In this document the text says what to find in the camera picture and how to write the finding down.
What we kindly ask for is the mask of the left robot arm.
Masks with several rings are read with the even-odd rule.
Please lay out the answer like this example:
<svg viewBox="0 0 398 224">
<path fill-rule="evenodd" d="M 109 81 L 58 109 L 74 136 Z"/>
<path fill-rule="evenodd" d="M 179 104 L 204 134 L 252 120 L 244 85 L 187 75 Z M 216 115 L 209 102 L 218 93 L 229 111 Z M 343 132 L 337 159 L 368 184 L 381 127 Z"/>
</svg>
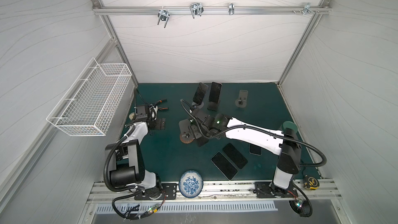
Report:
<svg viewBox="0 0 398 224">
<path fill-rule="evenodd" d="M 158 105 L 165 101 L 135 107 L 132 120 L 125 125 L 125 134 L 116 143 L 106 146 L 103 180 L 110 191 L 136 189 L 152 199 L 162 194 L 159 175 L 145 169 L 141 143 L 150 130 L 164 128 L 165 120 L 158 119 Z"/>
</svg>

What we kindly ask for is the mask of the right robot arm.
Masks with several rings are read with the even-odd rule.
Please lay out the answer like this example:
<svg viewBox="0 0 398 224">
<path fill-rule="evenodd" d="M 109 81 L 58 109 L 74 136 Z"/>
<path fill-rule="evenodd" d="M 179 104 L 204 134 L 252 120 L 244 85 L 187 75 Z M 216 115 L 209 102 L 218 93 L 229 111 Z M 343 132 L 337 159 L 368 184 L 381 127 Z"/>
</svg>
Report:
<svg viewBox="0 0 398 224">
<path fill-rule="evenodd" d="M 213 118 L 184 99 L 181 99 L 180 103 L 183 110 L 190 116 L 188 120 L 192 121 L 197 128 L 200 138 L 239 140 L 259 146 L 277 155 L 276 170 L 269 186 L 274 193 L 278 191 L 287 192 L 289 187 L 293 186 L 293 176 L 299 173 L 300 167 L 322 167 L 326 165 L 327 158 L 324 153 L 315 146 L 298 140 L 292 129 L 268 130 L 224 114 L 218 114 Z M 303 146 L 317 153 L 321 161 L 301 164 Z"/>
</svg>

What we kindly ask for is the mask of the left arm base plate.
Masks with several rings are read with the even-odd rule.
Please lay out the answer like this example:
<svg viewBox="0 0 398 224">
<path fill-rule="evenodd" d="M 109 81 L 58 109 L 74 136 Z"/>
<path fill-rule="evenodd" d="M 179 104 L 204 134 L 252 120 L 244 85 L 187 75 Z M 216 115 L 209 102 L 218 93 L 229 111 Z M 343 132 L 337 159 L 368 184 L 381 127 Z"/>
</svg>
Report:
<svg viewBox="0 0 398 224">
<path fill-rule="evenodd" d="M 134 197 L 136 201 L 175 200 L 177 194 L 176 183 L 162 183 L 161 187 L 147 189 Z"/>
</svg>

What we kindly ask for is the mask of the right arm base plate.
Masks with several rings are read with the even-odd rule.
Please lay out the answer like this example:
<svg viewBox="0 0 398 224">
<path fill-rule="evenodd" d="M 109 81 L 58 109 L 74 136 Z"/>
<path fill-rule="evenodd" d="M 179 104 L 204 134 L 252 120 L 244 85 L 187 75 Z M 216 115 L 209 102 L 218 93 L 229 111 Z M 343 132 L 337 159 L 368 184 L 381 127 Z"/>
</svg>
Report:
<svg viewBox="0 0 398 224">
<path fill-rule="evenodd" d="M 297 186 L 292 182 L 287 189 L 277 187 L 272 181 L 256 181 L 253 190 L 257 198 L 298 198 Z"/>
</svg>

